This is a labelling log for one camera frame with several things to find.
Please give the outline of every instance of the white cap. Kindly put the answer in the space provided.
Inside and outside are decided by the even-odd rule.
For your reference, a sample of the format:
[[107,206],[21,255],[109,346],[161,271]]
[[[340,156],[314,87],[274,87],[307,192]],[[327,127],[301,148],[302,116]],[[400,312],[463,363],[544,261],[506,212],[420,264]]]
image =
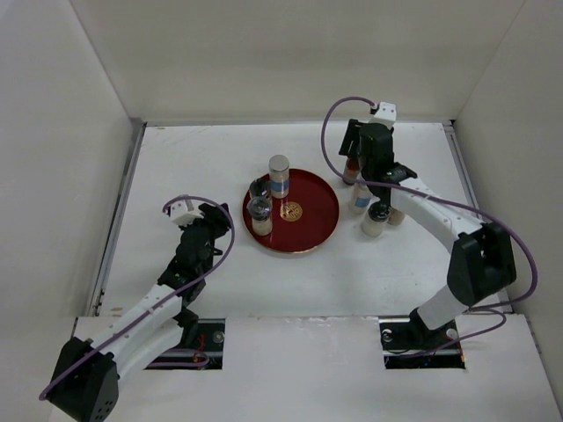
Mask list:
[[286,156],[273,156],[270,158],[269,167],[271,171],[286,171],[289,168],[289,160]]

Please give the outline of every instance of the red plate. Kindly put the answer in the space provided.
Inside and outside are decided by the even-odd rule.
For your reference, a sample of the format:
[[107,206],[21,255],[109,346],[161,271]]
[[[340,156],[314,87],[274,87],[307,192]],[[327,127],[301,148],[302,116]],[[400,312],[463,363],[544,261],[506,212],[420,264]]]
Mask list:
[[[269,180],[269,175],[262,176]],[[243,201],[243,219],[248,232],[268,249],[285,253],[306,252],[322,244],[334,231],[339,204],[333,189],[309,171],[289,169],[289,194],[274,198],[272,233],[258,236],[252,230],[252,218],[246,210],[250,195]]]

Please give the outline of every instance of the white wall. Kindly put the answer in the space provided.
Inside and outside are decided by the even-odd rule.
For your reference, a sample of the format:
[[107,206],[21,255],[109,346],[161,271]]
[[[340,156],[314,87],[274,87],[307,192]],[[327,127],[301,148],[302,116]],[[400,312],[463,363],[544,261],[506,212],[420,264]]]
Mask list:
[[68,0],[0,1],[0,412],[37,396],[99,264],[131,126]]
[[[456,123],[479,204],[522,234],[537,293],[519,306],[563,405],[563,2],[527,0]],[[521,293],[530,272],[519,257]]]
[[455,118],[523,0],[71,2],[129,115],[201,122],[318,119],[358,94]]

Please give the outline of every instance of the glass vial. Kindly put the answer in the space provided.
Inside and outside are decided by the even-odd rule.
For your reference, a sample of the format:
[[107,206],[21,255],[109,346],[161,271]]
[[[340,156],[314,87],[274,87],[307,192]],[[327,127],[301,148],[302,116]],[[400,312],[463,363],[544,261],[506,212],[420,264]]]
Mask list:
[[272,205],[263,196],[257,196],[248,201],[246,209],[252,218],[252,230],[258,236],[272,233]]
[[405,220],[405,213],[399,211],[396,208],[391,207],[391,213],[389,214],[389,221],[388,223],[391,226],[399,226],[400,223]]
[[348,207],[350,211],[356,214],[363,214],[366,209],[368,209],[369,202],[371,201],[371,192],[369,188],[364,184],[356,183],[354,184],[354,190],[352,191],[352,199]]
[[289,193],[289,160],[286,156],[270,158],[270,191],[272,196],[282,199]]
[[[360,164],[358,163],[357,158],[347,158],[346,165],[344,166],[344,176],[351,179],[356,179],[358,174],[360,174]],[[344,183],[351,186],[354,182],[348,182],[346,179],[342,179]]]
[[271,201],[270,184],[263,178],[257,178],[248,187],[248,194],[250,199],[260,196]]
[[370,237],[378,237],[384,231],[389,219],[389,207],[382,202],[376,202],[369,207],[368,213],[363,218],[362,231]]

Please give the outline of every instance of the gold coin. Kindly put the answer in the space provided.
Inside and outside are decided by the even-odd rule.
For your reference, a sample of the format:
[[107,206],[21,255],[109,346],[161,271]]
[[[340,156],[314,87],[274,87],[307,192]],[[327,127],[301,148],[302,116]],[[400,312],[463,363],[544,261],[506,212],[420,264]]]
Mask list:
[[296,202],[286,202],[281,204],[280,217],[286,222],[296,222],[303,215],[303,209]]

